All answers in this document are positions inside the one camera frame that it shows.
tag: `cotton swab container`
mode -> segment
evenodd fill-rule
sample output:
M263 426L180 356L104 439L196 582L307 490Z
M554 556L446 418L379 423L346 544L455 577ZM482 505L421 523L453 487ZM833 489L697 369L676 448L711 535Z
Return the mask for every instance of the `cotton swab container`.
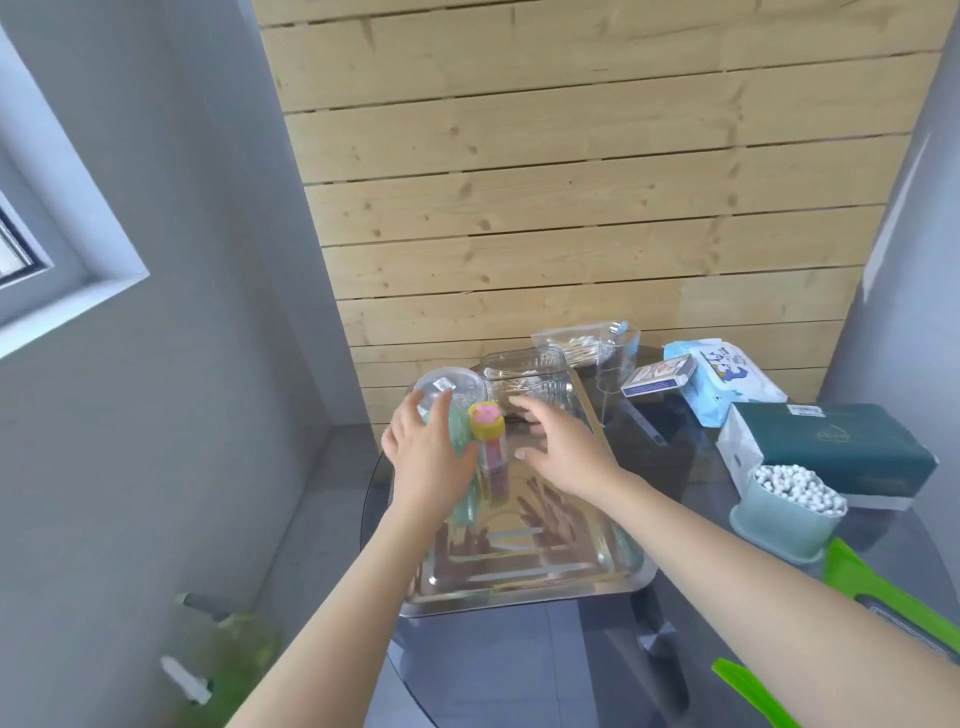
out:
M730 525L747 541L797 566L824 555L833 530L847 515L845 498L799 465L754 469Z

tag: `table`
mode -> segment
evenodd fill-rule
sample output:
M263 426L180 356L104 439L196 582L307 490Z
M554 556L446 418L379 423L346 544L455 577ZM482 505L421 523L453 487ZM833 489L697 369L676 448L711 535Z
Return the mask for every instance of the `table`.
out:
M641 348L640 358L660 354ZM608 403L604 425L623 468L730 530L738 495L714 446L718 431L700 427L683 398ZM392 476L381 456L361 546L387 507ZM915 513L854 509L836 535L881 576L960 623L948 572ZM819 568L808 571L819 576ZM736 658L662 573L631 595L400 619L388 654L440 728L769 725L712 673L717 658Z

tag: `person's right hand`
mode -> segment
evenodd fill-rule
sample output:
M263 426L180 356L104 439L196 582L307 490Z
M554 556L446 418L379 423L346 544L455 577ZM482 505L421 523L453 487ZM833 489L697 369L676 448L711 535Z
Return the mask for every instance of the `person's right hand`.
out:
M526 410L524 419L535 423L530 428L533 434L546 435L546 452L518 448L516 457L530 463L560 490L595 504L597 488L611 482L620 470L610 450L562 409L533 397L510 397L510 402Z

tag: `white label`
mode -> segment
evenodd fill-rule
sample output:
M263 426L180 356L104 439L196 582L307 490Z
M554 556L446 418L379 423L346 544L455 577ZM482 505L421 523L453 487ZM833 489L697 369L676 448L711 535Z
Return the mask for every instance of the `white label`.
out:
M801 417L826 417L824 411L813 404L787 404L786 408L790 410L791 415L800 415Z

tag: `metal tray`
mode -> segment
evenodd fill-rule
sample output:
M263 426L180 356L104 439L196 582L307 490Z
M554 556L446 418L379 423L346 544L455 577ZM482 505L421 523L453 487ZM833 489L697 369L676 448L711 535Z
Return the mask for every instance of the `metal tray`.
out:
M560 404L603 438L574 370ZM554 489L512 455L534 445L524 422L507 422L504 473L478 477L437 532L400 610L403 617L635 592L657 565L602 511Z

